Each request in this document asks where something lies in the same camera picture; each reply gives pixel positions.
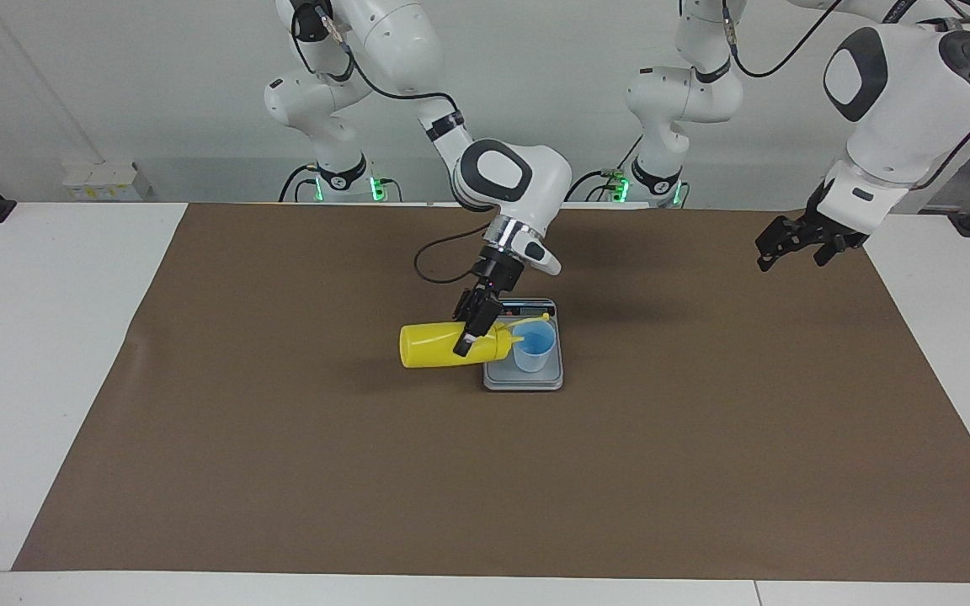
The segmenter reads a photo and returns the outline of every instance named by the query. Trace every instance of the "scale platform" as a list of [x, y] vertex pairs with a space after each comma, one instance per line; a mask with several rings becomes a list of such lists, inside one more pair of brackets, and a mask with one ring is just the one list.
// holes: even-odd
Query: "scale platform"
[[497, 322], [516, 322], [549, 314], [556, 329], [556, 349], [546, 361], [546, 368], [528, 373], [515, 365], [514, 353], [497, 362], [485, 364], [485, 387], [490, 391], [558, 391], [563, 387], [562, 339], [556, 316], [556, 303], [549, 299], [502, 299], [504, 314]]

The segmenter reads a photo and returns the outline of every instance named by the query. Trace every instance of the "brown table mat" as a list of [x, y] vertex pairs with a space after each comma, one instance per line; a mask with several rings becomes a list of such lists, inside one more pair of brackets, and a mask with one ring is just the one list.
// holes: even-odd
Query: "brown table mat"
[[970, 582], [967, 430], [866, 255], [763, 275], [770, 218], [565, 212], [516, 294], [566, 386], [498, 395], [397, 356], [487, 217], [190, 206], [15, 569]]

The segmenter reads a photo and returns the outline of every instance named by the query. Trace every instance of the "yellow squeeze bottle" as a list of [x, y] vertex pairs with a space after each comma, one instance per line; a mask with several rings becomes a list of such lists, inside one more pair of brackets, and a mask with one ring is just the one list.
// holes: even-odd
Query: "yellow squeeze bottle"
[[455, 344], [462, 337], [462, 322], [404, 326], [399, 331], [399, 358], [407, 368], [450, 368], [486, 364], [508, 357], [512, 345], [522, 338], [512, 337], [502, 323], [493, 325], [484, 337], [474, 342], [465, 358], [455, 355]]

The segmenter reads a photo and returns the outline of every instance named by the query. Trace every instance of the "translucent plastic cup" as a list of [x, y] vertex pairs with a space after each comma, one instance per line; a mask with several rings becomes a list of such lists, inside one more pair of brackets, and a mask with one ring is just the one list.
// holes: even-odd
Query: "translucent plastic cup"
[[523, 338], [515, 343], [515, 365], [523, 372], [539, 372], [546, 368], [549, 356], [556, 349], [556, 329], [549, 322], [529, 322], [511, 329], [513, 337]]

